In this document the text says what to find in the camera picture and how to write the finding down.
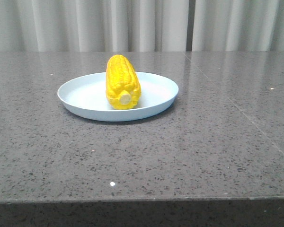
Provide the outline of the white pleated curtain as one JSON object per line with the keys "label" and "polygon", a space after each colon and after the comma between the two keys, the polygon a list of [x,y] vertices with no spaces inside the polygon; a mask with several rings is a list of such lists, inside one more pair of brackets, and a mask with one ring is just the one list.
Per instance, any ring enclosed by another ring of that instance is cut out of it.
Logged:
{"label": "white pleated curtain", "polygon": [[284,51],[284,0],[0,0],[3,51]]}

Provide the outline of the yellow plastic corn cob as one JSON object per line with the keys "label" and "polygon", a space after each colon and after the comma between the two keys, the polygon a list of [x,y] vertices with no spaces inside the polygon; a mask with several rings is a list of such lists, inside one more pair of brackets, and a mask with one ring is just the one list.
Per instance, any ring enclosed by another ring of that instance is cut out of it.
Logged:
{"label": "yellow plastic corn cob", "polygon": [[106,67],[106,98],[116,110],[133,109],[142,90],[130,61],[123,55],[112,56]]}

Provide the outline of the light blue round plate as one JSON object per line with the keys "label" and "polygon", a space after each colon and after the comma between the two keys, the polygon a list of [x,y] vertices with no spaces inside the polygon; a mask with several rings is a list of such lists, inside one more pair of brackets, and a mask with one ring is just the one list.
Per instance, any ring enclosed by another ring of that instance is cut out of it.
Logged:
{"label": "light blue round plate", "polygon": [[177,94],[177,84],[160,75],[138,72],[142,95],[129,110],[115,110],[106,98],[106,74],[94,73],[71,79],[61,85],[57,95],[73,114],[97,121],[124,122],[148,118],[169,108]]}

